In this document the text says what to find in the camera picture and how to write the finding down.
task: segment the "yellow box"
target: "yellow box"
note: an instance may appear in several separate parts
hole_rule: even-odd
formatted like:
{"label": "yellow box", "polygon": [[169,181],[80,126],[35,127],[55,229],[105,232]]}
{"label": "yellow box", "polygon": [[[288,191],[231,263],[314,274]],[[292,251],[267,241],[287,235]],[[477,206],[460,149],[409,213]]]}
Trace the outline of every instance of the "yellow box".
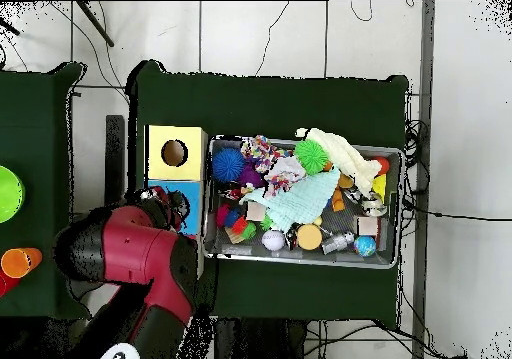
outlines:
{"label": "yellow box", "polygon": [[208,136],[200,127],[149,125],[148,178],[201,181]]}

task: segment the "blue box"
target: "blue box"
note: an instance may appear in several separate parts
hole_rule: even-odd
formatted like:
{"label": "blue box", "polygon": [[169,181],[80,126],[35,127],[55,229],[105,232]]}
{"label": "blue box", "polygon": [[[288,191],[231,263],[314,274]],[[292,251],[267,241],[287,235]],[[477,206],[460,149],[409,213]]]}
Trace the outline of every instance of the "blue box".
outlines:
{"label": "blue box", "polygon": [[181,223],[180,232],[185,235],[201,234],[202,182],[148,180],[148,187],[154,186],[162,187],[165,192],[179,191],[187,198],[190,204],[190,213]]}

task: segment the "plastic cup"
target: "plastic cup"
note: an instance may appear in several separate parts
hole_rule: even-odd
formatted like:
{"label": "plastic cup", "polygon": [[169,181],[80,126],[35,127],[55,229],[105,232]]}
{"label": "plastic cup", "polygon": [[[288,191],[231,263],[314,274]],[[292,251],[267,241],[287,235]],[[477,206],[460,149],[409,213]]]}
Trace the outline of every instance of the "plastic cup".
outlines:
{"label": "plastic cup", "polygon": [[0,297],[6,294],[13,287],[16,287],[20,282],[19,278],[11,278],[0,270]]}
{"label": "plastic cup", "polygon": [[2,256],[2,271],[11,278],[21,278],[37,267],[42,258],[39,249],[11,249]]}
{"label": "plastic cup", "polygon": [[17,175],[0,166],[0,223],[11,219],[21,208],[25,188]]}

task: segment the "orange cup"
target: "orange cup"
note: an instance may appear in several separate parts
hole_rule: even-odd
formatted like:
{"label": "orange cup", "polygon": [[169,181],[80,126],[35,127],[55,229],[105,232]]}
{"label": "orange cup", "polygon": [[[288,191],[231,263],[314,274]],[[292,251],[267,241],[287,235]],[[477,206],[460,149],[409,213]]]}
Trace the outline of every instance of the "orange cup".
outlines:
{"label": "orange cup", "polygon": [[2,271],[11,278],[21,278],[39,265],[43,255],[39,249],[10,249],[2,256]]}

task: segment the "gray tray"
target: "gray tray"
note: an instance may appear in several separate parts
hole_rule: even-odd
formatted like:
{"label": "gray tray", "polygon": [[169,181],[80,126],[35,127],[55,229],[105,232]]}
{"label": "gray tray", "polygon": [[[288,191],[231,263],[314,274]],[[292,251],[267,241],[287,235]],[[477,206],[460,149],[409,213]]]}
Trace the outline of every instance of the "gray tray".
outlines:
{"label": "gray tray", "polygon": [[[208,163],[211,167],[211,156],[224,147],[240,149],[246,137],[215,136],[210,139],[208,147]],[[293,149],[297,141],[275,140],[269,141],[283,149]],[[239,244],[232,244],[224,228],[217,229],[215,215],[219,206],[223,203],[235,205],[236,202],[218,196],[215,192],[216,183],[211,178],[205,182],[205,204],[202,229],[202,248],[204,256],[211,258],[217,256],[221,259],[244,259],[266,262],[286,262],[308,265],[347,266],[360,268],[389,269],[392,268],[398,258],[399,233],[402,211],[402,194],[404,185],[405,159],[402,151],[393,148],[354,146],[363,157],[371,158],[383,156],[389,160],[390,169],[386,177],[385,204],[388,208],[386,215],[381,217],[381,241],[379,249],[369,258],[362,258],[349,246],[340,252],[331,252],[324,255],[319,247],[307,251],[298,246],[292,251],[285,246],[277,252],[267,250],[261,243],[263,230],[258,227],[257,234],[251,240]],[[344,196],[345,210],[333,212],[327,207],[322,212],[322,227],[333,233],[352,231],[355,215],[363,215],[359,205],[353,204]]]}

